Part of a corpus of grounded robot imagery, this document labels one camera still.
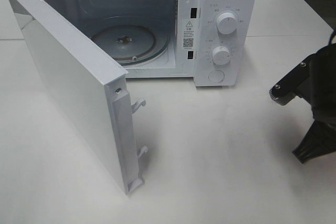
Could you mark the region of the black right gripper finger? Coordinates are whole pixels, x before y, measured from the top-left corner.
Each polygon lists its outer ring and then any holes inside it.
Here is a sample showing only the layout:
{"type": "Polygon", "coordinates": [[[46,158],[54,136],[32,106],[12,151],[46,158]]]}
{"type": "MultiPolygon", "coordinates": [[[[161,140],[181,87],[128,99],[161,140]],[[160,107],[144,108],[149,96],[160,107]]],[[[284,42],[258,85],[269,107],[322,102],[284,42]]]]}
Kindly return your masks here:
{"type": "Polygon", "coordinates": [[[314,121],[300,144],[292,151],[300,163],[335,152],[335,123],[314,121]]]}

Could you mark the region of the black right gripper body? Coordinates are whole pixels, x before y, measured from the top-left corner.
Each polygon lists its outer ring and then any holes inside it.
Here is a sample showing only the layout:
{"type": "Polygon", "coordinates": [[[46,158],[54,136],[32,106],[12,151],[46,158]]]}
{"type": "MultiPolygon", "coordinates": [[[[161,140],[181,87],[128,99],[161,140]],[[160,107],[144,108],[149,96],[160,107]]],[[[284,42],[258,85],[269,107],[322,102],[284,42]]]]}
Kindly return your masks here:
{"type": "Polygon", "coordinates": [[[335,129],[335,45],[308,56],[298,66],[307,76],[296,88],[297,96],[311,105],[313,119],[335,129]]]}

